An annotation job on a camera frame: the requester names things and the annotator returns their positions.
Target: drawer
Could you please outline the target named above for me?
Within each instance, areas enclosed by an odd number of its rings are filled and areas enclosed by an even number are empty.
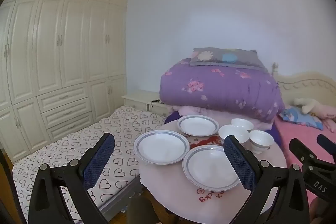
[[[87,84],[69,86],[37,97],[41,113],[88,97]]]
[[[149,111],[156,113],[157,115],[160,115],[160,116],[164,116],[164,117],[169,116],[169,111],[166,105],[162,105],[162,106],[151,105]]]
[[[125,102],[125,106],[131,106],[131,107],[134,107],[135,109],[149,111],[149,105],[148,104],[141,103],[141,102],[138,102],[138,101],[129,100],[129,99],[124,99],[124,102]]]
[[[70,133],[77,132],[93,124],[92,112],[82,114],[69,121],[47,129],[50,139],[55,142]]]
[[[91,110],[90,99],[84,98],[42,113],[46,128],[51,128]]]

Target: cream wardrobe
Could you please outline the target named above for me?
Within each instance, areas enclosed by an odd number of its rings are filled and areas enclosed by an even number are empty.
[[[123,105],[126,6],[127,0],[4,0],[0,141],[12,161]]]

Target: pink bed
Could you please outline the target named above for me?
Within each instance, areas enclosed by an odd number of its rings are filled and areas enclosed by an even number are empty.
[[[311,151],[313,151],[319,160],[325,160],[334,163],[333,157],[317,144],[316,138],[319,134],[323,134],[331,141],[336,142],[336,133],[331,133],[326,127],[324,127],[323,131],[321,131],[312,127],[284,122],[278,116],[275,117],[274,122],[281,136],[283,143],[283,154],[285,155],[288,167],[292,164],[298,164],[300,167],[302,166],[300,161],[292,154],[292,152],[289,151],[289,142],[294,138],[298,138]],[[310,204],[316,196],[309,191],[307,191],[307,194]]]

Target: blue pillow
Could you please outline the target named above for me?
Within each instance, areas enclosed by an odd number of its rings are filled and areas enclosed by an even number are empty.
[[[309,114],[303,114],[300,108],[294,106],[285,109],[279,114],[279,116],[286,122],[292,122],[323,130],[323,125],[319,118]]]

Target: gray pillow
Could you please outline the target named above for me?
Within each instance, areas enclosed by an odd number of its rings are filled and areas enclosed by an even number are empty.
[[[256,50],[245,51],[237,48],[195,48],[190,65],[216,65],[267,71],[258,59]]]

